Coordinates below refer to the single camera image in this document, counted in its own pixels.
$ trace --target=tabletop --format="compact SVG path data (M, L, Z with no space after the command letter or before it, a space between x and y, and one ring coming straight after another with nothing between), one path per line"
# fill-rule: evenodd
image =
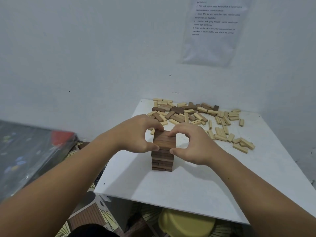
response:
M132 116L151 112L153 105L153 100L141 99ZM202 115L212 120L213 133L215 127L221 127L216 124L213 116ZM244 154L234 149L232 143L220 140L215 142L316 217L316 190L261 115L247 111L242 111L239 115L245 120L244 127L238 125L239 121L232 121L229 132L235 134L235 138L243 137L254 143L256 148ZM164 126L168 131L173 127L172 123ZM207 130L208 124L202 127ZM188 138L185 135L177 134L176 137L177 147L187 147ZM150 135L150 131L146 131L145 138L152 142L153 135ZM229 189L214 171L207 166L188 163L176 156L172 172L153 171L151 152L139 154L120 151L109 161L94 192L238 223L249 223Z

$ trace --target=instruction sheet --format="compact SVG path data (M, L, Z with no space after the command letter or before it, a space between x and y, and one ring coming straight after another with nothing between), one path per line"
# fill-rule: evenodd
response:
M191 0L181 58L184 64L227 66L252 0Z

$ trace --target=plastic-covered mattress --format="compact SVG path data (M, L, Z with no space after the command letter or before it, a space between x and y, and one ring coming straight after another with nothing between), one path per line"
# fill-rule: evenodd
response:
M0 120L0 202L60 163L76 141L73 132Z

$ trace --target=hand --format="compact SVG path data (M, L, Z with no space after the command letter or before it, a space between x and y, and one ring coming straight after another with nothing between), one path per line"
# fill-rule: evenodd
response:
M163 125L157 120L149 118L147 115L134 116L109 131L100 135L106 135L104 141L114 138L118 150L127 150L135 153L147 151L158 151L159 146L145 140L145 132L148 128L155 128L163 131Z
M169 136L175 136L177 133L185 134L189 138L189 145L186 149L172 148L170 153L185 161L209 165L211 159L225 152L199 126L181 123L169 132Z

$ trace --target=forearm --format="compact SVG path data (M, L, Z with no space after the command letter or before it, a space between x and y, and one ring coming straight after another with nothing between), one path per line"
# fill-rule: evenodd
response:
M116 151L110 138L107 143L97 138L4 201L0 205L2 235L54 236ZM8 227L14 223L19 228Z
M316 231L313 216L232 155L224 153L209 166L227 185L260 236L309 236L311 229Z

